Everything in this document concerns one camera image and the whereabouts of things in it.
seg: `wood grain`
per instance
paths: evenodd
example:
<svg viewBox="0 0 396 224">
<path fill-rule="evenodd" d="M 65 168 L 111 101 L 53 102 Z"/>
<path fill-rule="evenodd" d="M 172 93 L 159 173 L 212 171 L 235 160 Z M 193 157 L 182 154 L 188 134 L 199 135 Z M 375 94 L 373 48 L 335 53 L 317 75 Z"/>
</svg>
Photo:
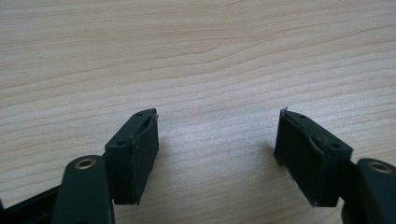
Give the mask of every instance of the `wood grain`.
<svg viewBox="0 0 396 224">
<path fill-rule="evenodd" d="M 117 223 L 341 223 L 273 158 L 279 110 L 396 164 L 396 2 L 0 3 L 0 197 L 9 207 L 158 109 L 160 152 Z"/>
</svg>

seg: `wooden table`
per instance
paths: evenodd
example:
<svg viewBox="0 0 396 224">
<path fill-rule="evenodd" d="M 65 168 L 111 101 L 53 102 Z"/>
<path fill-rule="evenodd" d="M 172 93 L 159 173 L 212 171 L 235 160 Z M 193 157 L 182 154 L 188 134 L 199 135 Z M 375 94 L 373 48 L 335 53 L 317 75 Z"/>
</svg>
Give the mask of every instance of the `wooden table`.
<svg viewBox="0 0 396 224">
<path fill-rule="evenodd" d="M 117 223 L 341 223 L 273 157 L 279 110 L 396 164 L 396 2 L 4 0 L 0 197 L 59 185 L 156 107 L 160 151 Z"/>
</svg>

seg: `wood grain pattern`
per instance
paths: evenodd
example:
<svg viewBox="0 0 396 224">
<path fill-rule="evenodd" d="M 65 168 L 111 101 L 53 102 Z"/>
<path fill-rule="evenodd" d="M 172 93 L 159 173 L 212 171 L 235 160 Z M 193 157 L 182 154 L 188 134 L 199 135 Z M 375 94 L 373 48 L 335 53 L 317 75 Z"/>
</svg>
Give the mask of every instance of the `wood grain pattern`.
<svg viewBox="0 0 396 224">
<path fill-rule="evenodd" d="M 117 223 L 341 223 L 273 158 L 279 110 L 396 164 L 396 2 L 0 3 L 0 197 L 56 186 L 158 109 L 160 152 Z"/>
</svg>

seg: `screw hole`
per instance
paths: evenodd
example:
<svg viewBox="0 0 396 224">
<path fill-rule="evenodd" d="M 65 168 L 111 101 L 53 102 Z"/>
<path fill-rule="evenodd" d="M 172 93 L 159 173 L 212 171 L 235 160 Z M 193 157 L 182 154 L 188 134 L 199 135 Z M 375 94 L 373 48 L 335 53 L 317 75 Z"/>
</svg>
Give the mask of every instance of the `screw hole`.
<svg viewBox="0 0 396 224">
<path fill-rule="evenodd" d="M 331 144 L 331 146 L 332 146 L 332 147 L 335 147 L 335 148 L 340 148 L 340 147 L 341 147 L 340 145 L 335 144 L 335 143 Z"/>
<path fill-rule="evenodd" d="M 82 160 L 76 163 L 75 167 L 79 170 L 84 170 L 88 169 L 96 164 L 96 160 L 94 159 L 87 159 L 87 160 Z"/>
<path fill-rule="evenodd" d="M 117 146 L 119 146 L 119 147 L 123 147 L 123 146 L 125 146 L 126 145 L 126 142 L 125 141 L 119 141 L 118 143 L 117 143 Z"/>
<path fill-rule="evenodd" d="M 374 170 L 384 173 L 384 174 L 391 174 L 393 171 L 390 169 L 387 165 L 372 161 L 369 163 L 369 166 L 373 168 Z"/>
</svg>

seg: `wooden surface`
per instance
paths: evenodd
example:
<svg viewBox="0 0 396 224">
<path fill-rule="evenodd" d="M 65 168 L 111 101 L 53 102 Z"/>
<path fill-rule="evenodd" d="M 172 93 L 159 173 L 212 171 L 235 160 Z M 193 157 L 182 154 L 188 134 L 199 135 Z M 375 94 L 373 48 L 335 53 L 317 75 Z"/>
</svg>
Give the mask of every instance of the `wooden surface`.
<svg viewBox="0 0 396 224">
<path fill-rule="evenodd" d="M 341 223 L 313 208 L 273 150 L 279 110 L 396 164 L 396 2 L 0 2 L 5 207 L 101 155 L 156 107 L 160 151 L 117 223 Z"/>
</svg>

